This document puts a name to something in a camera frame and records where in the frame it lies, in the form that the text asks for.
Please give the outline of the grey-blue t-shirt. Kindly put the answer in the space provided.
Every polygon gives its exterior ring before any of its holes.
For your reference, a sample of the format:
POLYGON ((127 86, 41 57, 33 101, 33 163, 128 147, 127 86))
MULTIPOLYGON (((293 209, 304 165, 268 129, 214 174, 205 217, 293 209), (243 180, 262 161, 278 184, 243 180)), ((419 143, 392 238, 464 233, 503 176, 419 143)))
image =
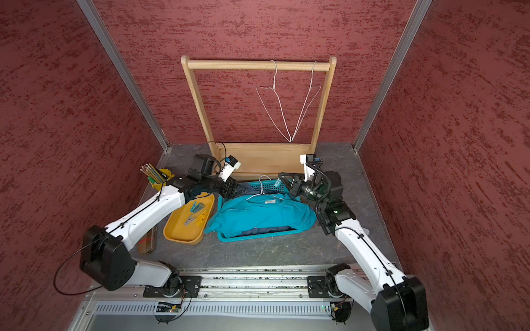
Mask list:
MULTIPOLYGON (((290 194, 288 194, 288 190, 285 187, 283 183, 280 183, 278 180, 272 180, 267 178, 265 181, 253 181, 249 183, 243 183, 244 190, 243 193, 253 193, 258 194, 263 190, 265 193, 270 194, 286 194, 290 200, 296 200, 300 201, 299 198, 292 198, 290 194)), ((300 230, 293 228, 292 226, 275 226, 275 227, 254 227, 252 229, 248 229, 238 236, 235 237, 239 240, 247 240, 247 239, 261 239, 265 237, 274 237, 274 236, 282 236, 286 234, 295 234, 300 233, 300 230)))

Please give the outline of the wooden clothes rack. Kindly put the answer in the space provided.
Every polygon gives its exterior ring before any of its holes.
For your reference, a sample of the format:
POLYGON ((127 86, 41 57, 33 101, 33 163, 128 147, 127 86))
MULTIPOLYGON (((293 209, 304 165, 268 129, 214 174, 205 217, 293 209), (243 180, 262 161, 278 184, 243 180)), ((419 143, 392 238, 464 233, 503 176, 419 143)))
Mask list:
POLYGON ((276 62, 247 60, 192 60, 181 57, 182 68, 189 85, 197 114, 200 118, 207 145, 215 157, 222 156, 223 151, 236 156, 242 162, 235 170, 233 177, 240 181, 255 181, 261 175, 277 177, 280 172, 303 172, 301 156, 316 151, 322 123, 327 109, 328 98, 337 65, 337 58, 330 57, 325 62, 276 62), (324 83, 318 90, 320 101, 316 113, 316 122, 310 143, 221 143, 214 139, 210 121, 204 107, 200 88, 196 80, 196 70, 273 70, 325 73, 324 83))

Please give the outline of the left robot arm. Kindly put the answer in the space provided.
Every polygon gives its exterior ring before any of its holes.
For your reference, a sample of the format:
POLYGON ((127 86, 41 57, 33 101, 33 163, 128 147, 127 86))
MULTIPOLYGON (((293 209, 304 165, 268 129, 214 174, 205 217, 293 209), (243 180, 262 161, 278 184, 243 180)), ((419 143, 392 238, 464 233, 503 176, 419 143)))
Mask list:
POLYGON ((231 175, 240 166, 232 155, 221 162, 207 154, 196 154, 186 175, 168 179, 157 194, 123 218, 104 228, 89 228, 83 238, 80 270, 109 291, 143 285, 163 297, 181 294, 182 281, 174 267, 136 260, 130 251, 161 220, 200 194, 232 197, 238 183, 231 175))

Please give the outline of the white wire hanger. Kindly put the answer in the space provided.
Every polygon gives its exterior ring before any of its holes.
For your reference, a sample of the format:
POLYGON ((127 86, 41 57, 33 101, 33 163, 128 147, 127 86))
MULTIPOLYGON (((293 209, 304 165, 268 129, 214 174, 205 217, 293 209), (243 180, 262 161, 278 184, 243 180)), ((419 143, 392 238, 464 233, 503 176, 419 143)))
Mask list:
POLYGON ((282 101, 280 98, 280 95, 276 91, 276 81, 277 81, 277 74, 278 74, 278 67, 275 60, 270 60, 270 62, 274 65, 274 73, 272 78, 272 83, 269 86, 257 86, 255 88, 255 92, 257 93, 258 99, 267 115, 269 120, 271 121, 273 127, 276 129, 276 131, 280 134, 280 136, 288 143, 291 143, 293 141, 293 135, 291 134, 291 131, 288 128, 287 124, 287 118, 283 109, 282 101), (270 109, 266 105, 266 101, 264 96, 267 95, 268 101, 271 101, 274 103, 274 106, 272 109, 270 109), (280 122, 277 123, 277 119, 273 115, 273 111, 277 110, 279 111, 280 116, 280 122))
POLYGON ((311 78, 310 78, 310 81, 309 81, 309 87, 308 87, 308 90, 306 92, 306 96, 304 98, 304 103, 302 104, 301 111, 299 113, 299 117, 298 117, 298 120, 297 120, 297 123, 296 123, 296 126, 295 126, 294 133, 292 134, 292 137, 291 137, 291 143, 294 142, 296 136, 298 135, 298 132, 300 131, 300 128, 302 127, 303 121, 304 121, 304 119, 306 117, 306 113, 308 112, 309 107, 312 105, 314 99, 316 98, 316 95, 314 95, 312 97, 312 99, 310 99, 310 96, 311 96, 311 93, 312 93, 312 90, 313 90, 313 80, 314 80, 314 75, 315 75, 316 64, 317 64, 317 62, 313 62, 313 65, 312 65, 312 68, 311 68, 311 78))
POLYGON ((280 194, 280 200, 283 199, 284 195, 287 194, 287 187, 285 187, 284 191, 278 192, 275 188, 275 183, 280 183, 281 181, 279 179, 272 179, 269 175, 261 175, 257 181, 250 181, 247 182, 249 186, 252 187, 252 189, 256 190, 256 193, 252 194, 252 197, 259 197, 259 196, 276 196, 276 194, 280 194))

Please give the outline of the teal plastic basket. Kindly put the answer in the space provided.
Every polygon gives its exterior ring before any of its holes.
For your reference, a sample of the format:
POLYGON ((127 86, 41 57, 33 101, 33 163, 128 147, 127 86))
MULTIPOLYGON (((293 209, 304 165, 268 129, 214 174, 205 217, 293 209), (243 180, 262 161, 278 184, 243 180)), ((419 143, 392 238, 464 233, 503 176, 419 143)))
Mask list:
MULTIPOLYGON (((265 181, 251 181, 251 182, 247 182, 247 184, 255 190, 260 191, 261 188, 263 188, 266 193, 288 194, 288 189, 278 179, 269 179, 265 181)), ((218 233, 218 239, 221 242, 228 243, 228 242, 245 241, 245 240, 252 240, 252 239, 279 237, 279 236, 299 234, 299 233, 303 233, 303 230, 296 230, 290 227, 268 228, 268 229, 251 230, 250 232, 247 232, 246 234, 241 234, 237 237, 231 237, 231 238, 227 238, 222 233, 218 233)))

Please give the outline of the yellow tray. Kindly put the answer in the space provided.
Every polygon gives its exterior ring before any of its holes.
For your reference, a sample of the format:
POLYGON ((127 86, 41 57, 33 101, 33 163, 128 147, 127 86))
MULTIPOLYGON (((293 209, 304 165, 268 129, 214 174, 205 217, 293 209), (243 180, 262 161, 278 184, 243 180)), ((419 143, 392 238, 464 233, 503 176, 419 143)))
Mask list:
POLYGON ((180 244, 196 245, 200 243, 204 236, 204 229, 208 223, 208 220, 213 214, 214 204, 215 196, 213 194, 202 193, 198 198, 188 202, 184 207, 174 211, 164 226, 164 238, 180 244), (205 208, 199 212, 192 213, 190 208, 195 201, 197 203, 203 203, 205 208), (207 219, 205 224, 198 226, 196 219, 188 226, 184 225, 184 222, 190 215, 195 215, 197 217, 197 215, 204 210, 208 211, 208 216, 204 218, 207 219))

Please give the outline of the grey clothespin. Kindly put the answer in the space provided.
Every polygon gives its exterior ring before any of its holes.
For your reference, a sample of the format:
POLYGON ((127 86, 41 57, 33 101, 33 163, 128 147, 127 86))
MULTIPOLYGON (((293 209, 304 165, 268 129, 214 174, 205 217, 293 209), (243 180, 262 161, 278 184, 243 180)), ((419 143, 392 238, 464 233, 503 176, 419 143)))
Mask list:
POLYGON ((189 224, 191 224, 194 220, 196 220, 197 217, 195 215, 190 215, 186 221, 184 222, 184 225, 185 226, 188 226, 189 224))
POLYGON ((203 203, 197 203, 196 201, 193 203, 192 207, 190 208, 190 211, 192 213, 196 213, 201 211, 205 208, 205 205, 203 203))

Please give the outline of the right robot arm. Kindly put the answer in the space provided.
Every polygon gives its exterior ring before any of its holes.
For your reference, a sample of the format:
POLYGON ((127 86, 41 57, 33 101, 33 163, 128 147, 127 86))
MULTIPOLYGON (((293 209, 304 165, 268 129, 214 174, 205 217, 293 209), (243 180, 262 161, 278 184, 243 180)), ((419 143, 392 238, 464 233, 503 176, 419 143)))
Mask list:
POLYGON ((343 200, 340 175, 317 170, 310 177, 286 172, 278 177, 292 196, 309 204, 325 234, 347 248, 366 276, 360 279, 350 267, 335 266, 332 289, 362 306, 377 330, 427 330, 425 287, 395 267, 371 241, 343 200))

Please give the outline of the coloured pencils bunch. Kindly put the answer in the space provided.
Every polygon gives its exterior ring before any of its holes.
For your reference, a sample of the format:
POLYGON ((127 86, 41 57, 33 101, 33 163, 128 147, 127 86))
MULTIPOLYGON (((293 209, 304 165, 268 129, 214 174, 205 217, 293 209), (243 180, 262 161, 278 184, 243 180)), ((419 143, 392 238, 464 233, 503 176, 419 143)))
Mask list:
POLYGON ((150 183, 163 184, 168 179, 167 175, 158 170, 152 164, 144 164, 140 168, 140 171, 149 178, 150 183))

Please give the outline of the aluminium rail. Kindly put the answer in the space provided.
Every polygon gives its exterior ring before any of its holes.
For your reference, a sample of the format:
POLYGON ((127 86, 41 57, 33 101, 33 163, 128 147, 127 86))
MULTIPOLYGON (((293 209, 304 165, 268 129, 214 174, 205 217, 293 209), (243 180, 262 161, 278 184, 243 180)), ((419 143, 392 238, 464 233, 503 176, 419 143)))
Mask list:
MULTIPOLYGON (((356 264, 349 266, 360 278, 356 264)), ((144 298, 144 288, 129 286, 114 292, 97 291, 83 304, 82 317, 153 317, 173 321, 178 317, 250 317, 330 319, 339 308, 351 304, 366 310, 348 296, 344 299, 312 299, 306 278, 325 277, 328 266, 214 268, 184 270, 181 276, 200 276, 196 298, 144 298)))

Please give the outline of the brown transparent case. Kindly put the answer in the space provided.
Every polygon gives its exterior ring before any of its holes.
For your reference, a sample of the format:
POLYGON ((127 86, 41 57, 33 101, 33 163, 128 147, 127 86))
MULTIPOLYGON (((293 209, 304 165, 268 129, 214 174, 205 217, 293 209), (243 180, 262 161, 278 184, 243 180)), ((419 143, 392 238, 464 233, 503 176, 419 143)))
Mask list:
POLYGON ((157 226, 150 229, 137 243, 137 251, 140 255, 150 255, 155 251, 157 244, 157 226))

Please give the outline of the teal t-shirt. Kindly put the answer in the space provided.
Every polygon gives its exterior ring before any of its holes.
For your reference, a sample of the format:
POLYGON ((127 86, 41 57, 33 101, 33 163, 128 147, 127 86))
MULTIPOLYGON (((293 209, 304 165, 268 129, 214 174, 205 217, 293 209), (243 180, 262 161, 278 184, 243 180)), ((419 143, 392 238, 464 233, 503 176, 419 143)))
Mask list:
POLYGON ((208 221, 204 232, 233 238, 255 229, 290 227, 306 231, 316 220, 315 212, 308 205, 285 194, 251 194, 223 203, 208 221))

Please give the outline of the corner aluminium profile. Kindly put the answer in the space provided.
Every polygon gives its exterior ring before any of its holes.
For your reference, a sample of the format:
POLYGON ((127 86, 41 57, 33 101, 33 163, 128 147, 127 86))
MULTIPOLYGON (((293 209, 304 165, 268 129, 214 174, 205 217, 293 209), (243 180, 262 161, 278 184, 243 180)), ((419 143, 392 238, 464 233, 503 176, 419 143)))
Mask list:
POLYGON ((137 82, 131 71, 129 70, 123 56, 116 46, 113 38, 111 37, 107 27, 105 26, 103 19, 98 13, 96 6, 93 1, 90 0, 77 0, 81 11, 83 12, 85 18, 87 19, 92 30, 96 34, 100 44, 102 44, 106 54, 111 60, 113 66, 117 70, 122 82, 125 84, 129 94, 133 98, 140 112, 142 113, 144 119, 146 120, 149 128, 160 144, 162 150, 166 153, 171 149, 171 145, 166 138, 159 122, 156 120, 153 111, 146 98, 143 96, 142 91, 140 90, 137 82))
POLYGON ((367 138, 367 135, 382 107, 382 104, 385 101, 390 88, 392 87, 393 81, 396 78, 405 57, 407 56, 411 44, 413 43, 431 4, 432 0, 418 0, 415 2, 411 15, 385 71, 385 75, 382 78, 381 84, 374 96, 369 111, 353 143, 353 150, 356 154, 360 152, 362 145, 367 138))

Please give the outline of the right corner aluminium profile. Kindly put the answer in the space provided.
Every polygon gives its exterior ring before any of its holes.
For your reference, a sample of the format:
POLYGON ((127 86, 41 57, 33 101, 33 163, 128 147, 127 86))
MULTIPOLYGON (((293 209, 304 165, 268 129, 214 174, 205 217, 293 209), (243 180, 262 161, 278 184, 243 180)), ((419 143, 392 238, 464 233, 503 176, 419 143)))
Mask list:
POLYGON ((418 0, 415 2, 411 15, 385 71, 385 75, 382 78, 381 84, 374 96, 369 111, 353 143, 353 150, 356 154, 360 152, 362 145, 367 138, 367 135, 382 107, 382 104, 385 101, 390 88, 392 87, 393 81, 396 78, 405 57, 407 56, 411 44, 413 43, 431 4, 432 0, 418 0))

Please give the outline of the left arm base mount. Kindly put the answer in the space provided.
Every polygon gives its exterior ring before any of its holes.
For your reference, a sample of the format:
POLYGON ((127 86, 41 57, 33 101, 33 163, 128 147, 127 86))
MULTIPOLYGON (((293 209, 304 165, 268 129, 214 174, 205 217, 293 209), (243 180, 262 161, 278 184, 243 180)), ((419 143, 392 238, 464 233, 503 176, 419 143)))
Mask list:
POLYGON ((177 299, 185 296, 196 298, 200 291, 202 277, 200 276, 179 276, 171 277, 161 288, 146 286, 144 298, 177 299))

